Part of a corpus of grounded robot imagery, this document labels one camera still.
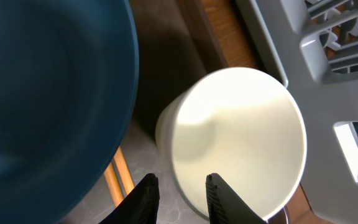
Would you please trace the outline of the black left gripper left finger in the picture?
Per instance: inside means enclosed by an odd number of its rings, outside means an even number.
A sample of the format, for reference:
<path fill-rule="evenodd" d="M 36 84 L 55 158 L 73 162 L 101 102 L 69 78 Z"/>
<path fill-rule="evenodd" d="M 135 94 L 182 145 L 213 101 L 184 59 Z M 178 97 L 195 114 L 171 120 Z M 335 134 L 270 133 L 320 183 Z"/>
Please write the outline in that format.
<path fill-rule="evenodd" d="M 158 178 L 149 173 L 100 224 L 156 224 L 159 200 Z"/>

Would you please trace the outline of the white cup green inside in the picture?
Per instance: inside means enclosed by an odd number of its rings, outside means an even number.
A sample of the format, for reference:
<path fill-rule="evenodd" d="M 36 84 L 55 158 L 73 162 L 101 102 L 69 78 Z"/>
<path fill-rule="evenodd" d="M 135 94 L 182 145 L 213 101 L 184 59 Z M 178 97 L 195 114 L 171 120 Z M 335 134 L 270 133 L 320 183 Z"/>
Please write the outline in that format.
<path fill-rule="evenodd" d="M 161 113 L 156 145 L 184 201 L 208 216 L 206 177 L 219 174 L 261 219 L 295 193 L 307 138 L 289 91 L 253 68 L 224 68 L 203 77 Z"/>

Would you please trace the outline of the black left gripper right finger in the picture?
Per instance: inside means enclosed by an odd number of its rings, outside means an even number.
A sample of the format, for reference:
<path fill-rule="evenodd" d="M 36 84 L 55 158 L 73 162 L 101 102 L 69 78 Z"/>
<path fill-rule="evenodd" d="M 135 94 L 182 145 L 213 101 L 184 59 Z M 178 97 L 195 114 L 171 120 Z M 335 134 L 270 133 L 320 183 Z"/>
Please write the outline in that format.
<path fill-rule="evenodd" d="M 217 173 L 207 175 L 206 198 L 210 224 L 267 224 Z"/>

